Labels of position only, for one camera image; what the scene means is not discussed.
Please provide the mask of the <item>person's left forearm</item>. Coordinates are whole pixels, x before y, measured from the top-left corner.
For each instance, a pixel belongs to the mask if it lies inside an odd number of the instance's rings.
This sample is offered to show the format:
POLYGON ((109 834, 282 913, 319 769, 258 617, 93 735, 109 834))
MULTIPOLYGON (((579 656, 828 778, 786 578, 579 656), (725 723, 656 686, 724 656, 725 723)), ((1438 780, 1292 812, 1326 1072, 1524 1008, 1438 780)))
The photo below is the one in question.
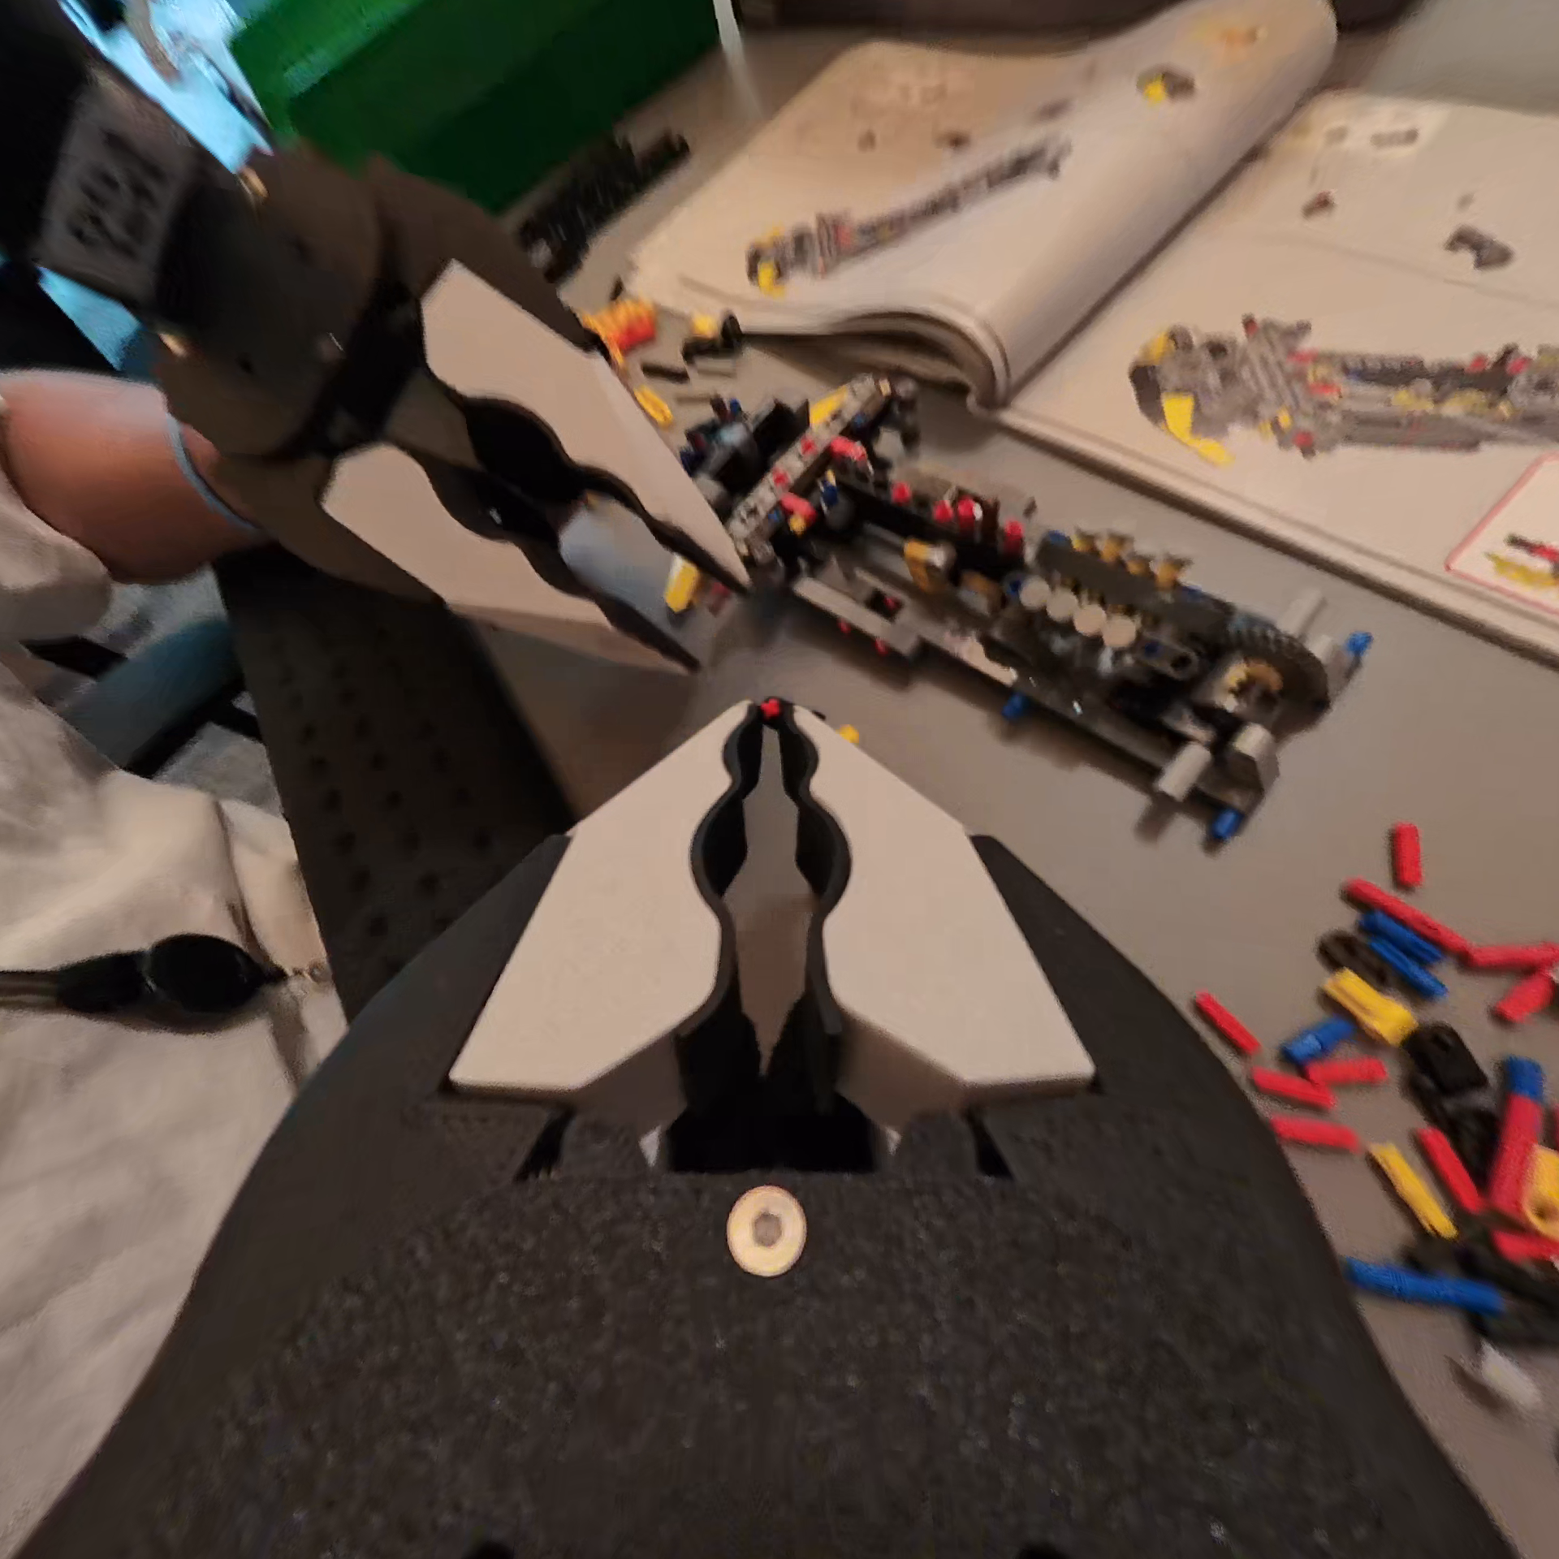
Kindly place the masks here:
POLYGON ((246 540, 194 499, 163 438, 163 395, 117 376, 0 376, 2 473, 17 499, 117 584, 178 584, 246 540))

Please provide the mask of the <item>lego car chassis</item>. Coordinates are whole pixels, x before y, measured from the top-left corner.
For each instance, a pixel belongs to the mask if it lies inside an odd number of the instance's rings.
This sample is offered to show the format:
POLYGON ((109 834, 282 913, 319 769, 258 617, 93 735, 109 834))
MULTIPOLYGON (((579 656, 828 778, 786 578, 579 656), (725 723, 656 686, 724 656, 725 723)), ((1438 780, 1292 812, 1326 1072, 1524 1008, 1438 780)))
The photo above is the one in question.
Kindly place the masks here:
POLYGON ((940 656, 1151 775, 1156 808, 1209 808, 1233 843, 1286 745, 1355 680, 1371 635, 1319 630, 1311 590, 1266 617, 1186 584, 1122 534, 1061 534, 1037 499, 917 465, 922 388, 854 376, 820 401, 681 395, 681 465, 750 584, 884 659, 940 656))

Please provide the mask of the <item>grey lego block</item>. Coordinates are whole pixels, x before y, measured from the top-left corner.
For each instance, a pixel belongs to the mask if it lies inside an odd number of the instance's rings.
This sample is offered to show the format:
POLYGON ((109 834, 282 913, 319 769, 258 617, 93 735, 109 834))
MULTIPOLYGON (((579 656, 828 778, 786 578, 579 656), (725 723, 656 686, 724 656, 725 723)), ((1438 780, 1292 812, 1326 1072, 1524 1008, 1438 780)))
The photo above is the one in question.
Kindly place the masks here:
POLYGON ((599 499, 579 503, 563 529, 563 564, 590 589, 609 590, 611 599, 656 617, 656 623, 684 623, 688 608, 669 604, 670 573, 681 569, 681 554, 660 546, 649 529, 599 499))

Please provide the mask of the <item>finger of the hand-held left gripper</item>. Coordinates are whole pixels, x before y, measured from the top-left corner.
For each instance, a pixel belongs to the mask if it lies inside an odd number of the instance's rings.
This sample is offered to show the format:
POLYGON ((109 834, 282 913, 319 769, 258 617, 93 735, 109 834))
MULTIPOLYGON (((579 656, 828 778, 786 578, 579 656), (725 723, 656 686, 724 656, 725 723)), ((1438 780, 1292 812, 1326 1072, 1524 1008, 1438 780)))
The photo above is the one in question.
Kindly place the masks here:
POLYGON ((729 590, 748 566, 599 347, 570 342, 477 270, 447 261, 422 296, 422 354, 503 473, 603 494, 729 590))
POLYGON ((494 452, 467 465, 393 446, 343 458, 319 488, 334 529, 474 626, 618 667, 699 673, 699 648, 669 623, 611 599, 563 564, 564 521, 599 499, 503 473, 494 452))

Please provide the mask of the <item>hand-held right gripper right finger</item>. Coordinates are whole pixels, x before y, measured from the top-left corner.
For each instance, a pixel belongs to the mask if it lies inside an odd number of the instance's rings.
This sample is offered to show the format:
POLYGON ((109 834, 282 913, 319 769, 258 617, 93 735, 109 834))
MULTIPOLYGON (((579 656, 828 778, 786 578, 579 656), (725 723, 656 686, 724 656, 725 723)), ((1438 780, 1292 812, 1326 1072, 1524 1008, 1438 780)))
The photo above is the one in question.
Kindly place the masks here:
POLYGON ((777 1069, 876 1130, 1077 1094, 1096 1062, 970 834, 820 713, 775 711, 816 897, 777 1069))

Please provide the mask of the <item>lego instruction booklet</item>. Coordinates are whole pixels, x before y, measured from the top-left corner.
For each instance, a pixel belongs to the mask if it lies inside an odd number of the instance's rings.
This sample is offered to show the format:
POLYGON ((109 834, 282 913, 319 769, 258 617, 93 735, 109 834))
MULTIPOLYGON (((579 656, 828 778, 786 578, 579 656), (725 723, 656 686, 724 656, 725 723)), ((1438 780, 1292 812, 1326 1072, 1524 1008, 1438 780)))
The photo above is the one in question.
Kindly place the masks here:
POLYGON ((861 41, 632 249, 1004 432, 1556 659, 1556 85, 1324 89, 1331 5, 861 41))

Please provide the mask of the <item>pile of yellow lego pieces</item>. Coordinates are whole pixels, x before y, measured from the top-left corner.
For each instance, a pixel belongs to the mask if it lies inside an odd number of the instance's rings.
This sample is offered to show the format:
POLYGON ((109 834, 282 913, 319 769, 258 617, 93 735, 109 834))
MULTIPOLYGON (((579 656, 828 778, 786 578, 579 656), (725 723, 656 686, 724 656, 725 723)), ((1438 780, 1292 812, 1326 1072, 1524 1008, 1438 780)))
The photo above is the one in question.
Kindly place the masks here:
POLYGON ((639 412, 660 427, 670 432, 670 407, 632 382, 632 353, 660 337, 660 307, 641 296, 618 296, 603 307, 579 313, 579 324, 603 347, 611 361, 618 382, 632 395, 639 412))

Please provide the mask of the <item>grey white lego piece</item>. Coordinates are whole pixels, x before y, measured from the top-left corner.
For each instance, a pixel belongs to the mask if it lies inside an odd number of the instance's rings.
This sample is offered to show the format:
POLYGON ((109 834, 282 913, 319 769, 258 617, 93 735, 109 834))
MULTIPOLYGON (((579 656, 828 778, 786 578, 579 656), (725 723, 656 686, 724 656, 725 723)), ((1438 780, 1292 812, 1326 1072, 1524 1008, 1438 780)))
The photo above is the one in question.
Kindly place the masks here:
POLYGON ((1493 1338, 1480 1338, 1475 1354, 1456 1356, 1456 1373, 1475 1397, 1513 1420, 1540 1420, 1545 1397, 1534 1373, 1524 1373, 1507 1354, 1493 1338))

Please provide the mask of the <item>row of black lego beams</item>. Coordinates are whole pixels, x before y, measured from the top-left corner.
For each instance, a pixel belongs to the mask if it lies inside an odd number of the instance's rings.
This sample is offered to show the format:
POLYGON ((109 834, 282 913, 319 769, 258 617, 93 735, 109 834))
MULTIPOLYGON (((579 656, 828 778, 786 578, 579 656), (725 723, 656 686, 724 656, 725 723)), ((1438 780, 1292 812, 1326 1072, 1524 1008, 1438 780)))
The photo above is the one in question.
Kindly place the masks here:
POLYGON ((681 132, 660 132, 648 142, 609 137, 538 200, 538 208, 515 225, 515 247, 545 284, 564 284, 596 235, 688 155, 694 150, 681 132))

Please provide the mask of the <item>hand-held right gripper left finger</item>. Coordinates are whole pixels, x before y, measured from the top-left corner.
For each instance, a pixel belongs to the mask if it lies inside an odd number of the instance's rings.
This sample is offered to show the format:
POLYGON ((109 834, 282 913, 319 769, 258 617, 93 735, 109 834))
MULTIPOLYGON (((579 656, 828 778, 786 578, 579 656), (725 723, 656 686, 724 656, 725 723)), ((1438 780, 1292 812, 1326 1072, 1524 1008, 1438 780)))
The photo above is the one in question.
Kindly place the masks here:
POLYGON ((641 1134, 719 1116, 759 1076, 725 890, 766 713, 724 711, 564 834, 447 1086, 641 1134))

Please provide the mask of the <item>blue wristband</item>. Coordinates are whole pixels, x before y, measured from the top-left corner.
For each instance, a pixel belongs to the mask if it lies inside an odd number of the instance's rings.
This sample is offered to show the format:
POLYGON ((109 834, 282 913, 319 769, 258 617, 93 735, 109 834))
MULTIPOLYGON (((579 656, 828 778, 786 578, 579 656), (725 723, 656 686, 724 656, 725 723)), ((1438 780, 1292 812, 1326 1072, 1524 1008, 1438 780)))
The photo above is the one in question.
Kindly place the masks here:
POLYGON ((269 540, 269 534, 263 523, 254 523, 211 479, 211 461, 216 448, 194 434, 180 418, 163 414, 163 438, 171 452, 178 473, 185 479, 185 488, 194 492, 194 499, 202 499, 202 509, 211 516, 220 516, 228 529, 238 529, 246 540, 269 540))

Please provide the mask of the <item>green plastic bin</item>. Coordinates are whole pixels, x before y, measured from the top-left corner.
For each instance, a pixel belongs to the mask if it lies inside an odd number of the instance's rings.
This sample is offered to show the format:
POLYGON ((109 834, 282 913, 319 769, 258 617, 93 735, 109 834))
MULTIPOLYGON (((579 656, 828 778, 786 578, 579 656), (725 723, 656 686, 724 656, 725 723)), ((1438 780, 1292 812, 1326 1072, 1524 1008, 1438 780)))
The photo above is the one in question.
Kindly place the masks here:
POLYGON ((233 61, 282 142, 506 212, 712 48, 710 0, 278 0, 233 61))

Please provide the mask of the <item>pile of red blue lego pieces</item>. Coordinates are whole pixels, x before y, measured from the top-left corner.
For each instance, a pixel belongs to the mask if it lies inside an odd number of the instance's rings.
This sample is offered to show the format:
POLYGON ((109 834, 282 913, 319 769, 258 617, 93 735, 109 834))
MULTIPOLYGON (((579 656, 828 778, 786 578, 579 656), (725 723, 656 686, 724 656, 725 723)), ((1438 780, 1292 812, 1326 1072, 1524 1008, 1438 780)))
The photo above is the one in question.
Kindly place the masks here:
POLYGON ((1385 870, 1390 888, 1359 876, 1340 888, 1352 921, 1315 943, 1311 1025, 1266 1048, 1209 988, 1191 1016, 1276 1106, 1266 1130, 1286 1148, 1368 1167, 1401 1217, 1397 1257, 1340 1260, 1355 1299, 1467 1322, 1484 1363, 1556 1356, 1556 1062, 1484 1062, 1451 1024, 1454 976, 1507 982, 1493 1006, 1499 1034, 1556 1016, 1556 939, 1475 943, 1428 913, 1413 818, 1390 826, 1385 870))

